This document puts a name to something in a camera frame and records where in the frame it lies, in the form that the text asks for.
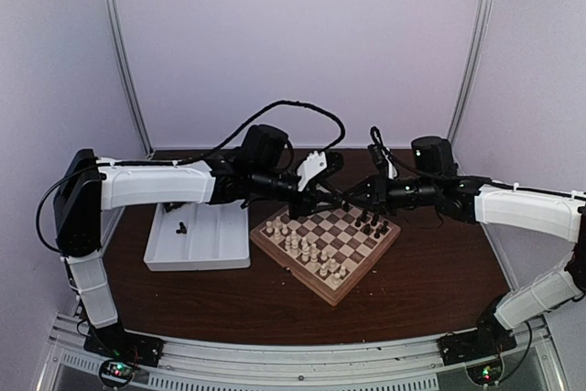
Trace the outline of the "wooden chess board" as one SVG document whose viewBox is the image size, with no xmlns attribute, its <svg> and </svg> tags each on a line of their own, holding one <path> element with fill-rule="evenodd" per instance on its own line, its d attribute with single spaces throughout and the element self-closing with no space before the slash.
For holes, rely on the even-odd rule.
<svg viewBox="0 0 586 391">
<path fill-rule="evenodd" d="M 400 232 L 385 217 L 353 206 L 296 220 L 284 208 L 256 226 L 250 239 L 312 292 L 337 306 Z"/>
</svg>

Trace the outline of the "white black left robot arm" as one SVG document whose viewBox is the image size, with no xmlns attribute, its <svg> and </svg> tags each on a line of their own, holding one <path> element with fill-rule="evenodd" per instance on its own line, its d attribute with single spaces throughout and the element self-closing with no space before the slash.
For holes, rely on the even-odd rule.
<svg viewBox="0 0 586 391">
<path fill-rule="evenodd" d="M 56 243 L 65 258 L 97 344 L 113 358 L 131 351 L 103 266 L 101 219 L 104 211 L 157 203 L 219 205 L 235 201 L 281 201 L 294 217 L 320 212 L 322 203 L 338 208 L 342 198 L 326 190 L 343 156 L 329 148 L 308 153 L 293 170 L 277 165 L 288 135 L 270 125 L 248 129 L 233 149 L 196 158 L 116 161 L 79 150 L 56 185 L 53 212 Z"/>
</svg>

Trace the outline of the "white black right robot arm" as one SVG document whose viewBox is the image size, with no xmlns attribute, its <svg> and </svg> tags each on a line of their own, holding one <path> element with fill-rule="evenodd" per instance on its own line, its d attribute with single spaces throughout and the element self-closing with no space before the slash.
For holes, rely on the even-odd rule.
<svg viewBox="0 0 586 391">
<path fill-rule="evenodd" d="M 526 272 L 524 285 L 495 299 L 477 320 L 469 345 L 488 355 L 518 325 L 585 298 L 585 196 L 524 187 L 460 173 L 448 139 L 411 143 L 413 164 L 385 146 L 376 127 L 369 150 L 378 169 L 344 197 L 375 213 L 430 207 L 454 221 L 479 224 L 509 275 Z"/>
</svg>

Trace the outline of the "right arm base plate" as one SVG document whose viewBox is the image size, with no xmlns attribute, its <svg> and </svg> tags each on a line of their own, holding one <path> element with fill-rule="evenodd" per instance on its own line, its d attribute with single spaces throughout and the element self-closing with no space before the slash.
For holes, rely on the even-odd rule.
<svg viewBox="0 0 586 391">
<path fill-rule="evenodd" d="M 471 330 L 447 333 L 438 339 L 442 362 L 448 366 L 468 363 L 515 349 L 515 337 L 510 332 L 494 337 L 489 331 Z"/>
</svg>

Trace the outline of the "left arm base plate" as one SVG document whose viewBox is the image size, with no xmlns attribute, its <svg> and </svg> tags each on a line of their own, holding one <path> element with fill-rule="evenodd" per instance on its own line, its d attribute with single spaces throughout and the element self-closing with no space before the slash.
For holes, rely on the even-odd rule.
<svg viewBox="0 0 586 391">
<path fill-rule="evenodd" d="M 107 329 L 91 333 L 83 344 L 86 352 L 150 367 L 158 366 L 163 348 L 164 342 L 157 337 Z"/>
</svg>

